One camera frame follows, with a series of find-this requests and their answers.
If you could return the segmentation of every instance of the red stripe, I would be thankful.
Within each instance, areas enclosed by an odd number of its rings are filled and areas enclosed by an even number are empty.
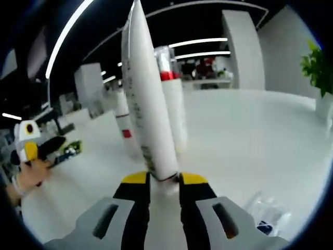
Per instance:
[[[130,130],[129,129],[124,129],[123,130],[123,136],[124,136],[124,138],[131,138],[132,135],[131,135]]]
[[[180,77],[178,73],[173,71],[162,71],[160,76],[162,81],[174,80]]]

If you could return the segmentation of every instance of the white table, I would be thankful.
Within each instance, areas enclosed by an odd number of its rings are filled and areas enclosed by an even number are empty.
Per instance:
[[[185,106],[189,148],[181,171],[206,177],[217,195],[240,206],[259,190],[275,197],[292,211],[282,236],[296,236],[323,192],[333,156],[333,135],[314,115],[314,100],[209,90],[186,93]],[[74,139],[83,140],[83,153],[22,202],[24,221],[41,242],[68,234],[125,175],[144,169],[127,157],[112,112],[69,133]]]

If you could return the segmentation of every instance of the black ceiling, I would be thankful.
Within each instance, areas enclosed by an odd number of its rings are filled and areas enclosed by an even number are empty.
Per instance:
[[[31,88],[28,84],[26,72],[27,54],[34,39],[42,27],[46,25],[46,47],[47,54],[50,56],[62,29],[82,2],[82,0],[30,1],[29,11],[21,12],[21,16],[23,13],[24,18],[17,19],[20,21],[20,25],[16,28],[16,32],[12,33],[10,40],[14,43],[17,51],[19,69],[4,80],[6,86],[10,85],[11,87],[7,91],[2,91],[0,102],[3,101],[3,98],[16,98],[17,100],[17,89],[24,90],[24,94],[28,93]],[[83,63],[101,63],[102,70],[107,71],[105,78],[114,74],[117,77],[121,76],[120,67],[117,67],[117,63],[121,60],[121,32],[106,41],[85,60],[84,58],[110,34],[123,27],[132,2],[132,0],[95,0],[91,3],[70,30],[56,58],[51,73],[51,95],[53,99],[56,99],[61,93],[75,89],[73,73]],[[142,6],[145,14],[149,14],[171,5],[187,2],[190,1],[142,0]],[[268,21],[285,5],[285,1],[250,0],[231,2],[252,3],[267,8],[269,13],[264,22]],[[199,4],[171,9],[147,18],[153,45],[156,47],[194,39],[221,37],[223,35],[221,21],[223,9],[248,11],[255,25],[265,13],[265,11],[253,7],[221,3]],[[220,50],[219,46],[218,43],[190,45],[176,48],[175,52],[177,55],[182,55],[217,51]],[[41,76],[44,75],[45,66],[46,64],[41,68]],[[21,99],[28,100],[29,98],[22,96]],[[8,105],[4,107],[2,103],[0,108],[1,110],[9,109],[8,112],[16,110],[17,115],[20,115],[20,109],[24,102],[16,102],[15,105],[10,105],[11,107],[8,108]]]

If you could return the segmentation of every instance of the white column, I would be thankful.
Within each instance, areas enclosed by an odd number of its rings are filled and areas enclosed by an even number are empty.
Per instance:
[[[98,98],[96,94],[103,87],[100,64],[82,65],[74,76],[79,101],[82,108],[87,108],[89,102],[94,98]]]
[[[258,34],[250,14],[245,11],[223,10],[222,16],[231,51],[231,63],[235,71],[234,87],[264,90],[263,58]]]

